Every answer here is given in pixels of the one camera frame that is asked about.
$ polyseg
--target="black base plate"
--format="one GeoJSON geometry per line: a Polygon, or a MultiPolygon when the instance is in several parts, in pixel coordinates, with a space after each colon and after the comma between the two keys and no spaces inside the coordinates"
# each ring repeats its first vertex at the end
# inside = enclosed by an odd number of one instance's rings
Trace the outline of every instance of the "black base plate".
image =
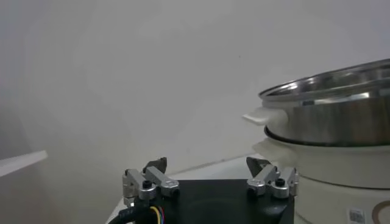
{"type": "MultiPolygon", "coordinates": [[[[250,200],[246,180],[180,180],[176,201],[158,196],[167,224],[293,224],[294,199],[279,200],[269,193],[250,200]]],[[[155,216],[137,220],[155,223],[155,216]]]]}

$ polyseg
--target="cable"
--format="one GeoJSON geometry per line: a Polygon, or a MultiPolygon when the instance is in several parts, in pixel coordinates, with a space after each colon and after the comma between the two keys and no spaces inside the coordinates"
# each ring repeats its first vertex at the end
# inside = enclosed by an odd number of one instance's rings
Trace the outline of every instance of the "cable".
{"type": "Polygon", "coordinates": [[[164,210],[161,206],[158,207],[158,210],[160,211],[160,214],[161,214],[161,223],[164,224],[165,223],[165,215],[164,215],[164,210]]]}
{"type": "Polygon", "coordinates": [[[153,210],[154,212],[156,212],[156,215],[157,215],[157,224],[161,224],[160,212],[158,211],[158,209],[157,209],[155,206],[151,206],[151,210],[153,210]]]}

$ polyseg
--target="sticker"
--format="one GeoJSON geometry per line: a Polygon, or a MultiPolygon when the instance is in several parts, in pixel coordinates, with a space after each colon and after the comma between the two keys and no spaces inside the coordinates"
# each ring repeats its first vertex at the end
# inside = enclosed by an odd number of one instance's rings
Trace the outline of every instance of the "sticker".
{"type": "Polygon", "coordinates": [[[348,224],[366,224],[364,211],[361,209],[350,208],[347,210],[348,224]]]}

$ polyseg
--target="white handle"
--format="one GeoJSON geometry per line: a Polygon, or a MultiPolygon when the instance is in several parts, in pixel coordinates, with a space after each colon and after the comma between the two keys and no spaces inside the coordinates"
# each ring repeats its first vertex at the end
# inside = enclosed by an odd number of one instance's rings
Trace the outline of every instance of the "white handle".
{"type": "Polygon", "coordinates": [[[281,109],[258,107],[254,111],[243,115],[244,120],[258,126],[264,126],[271,122],[279,124],[287,122],[287,114],[281,109]]]}
{"type": "Polygon", "coordinates": [[[286,145],[266,138],[252,146],[252,148],[256,153],[266,158],[272,164],[277,163],[277,166],[282,167],[296,166],[297,155],[286,145]]]}

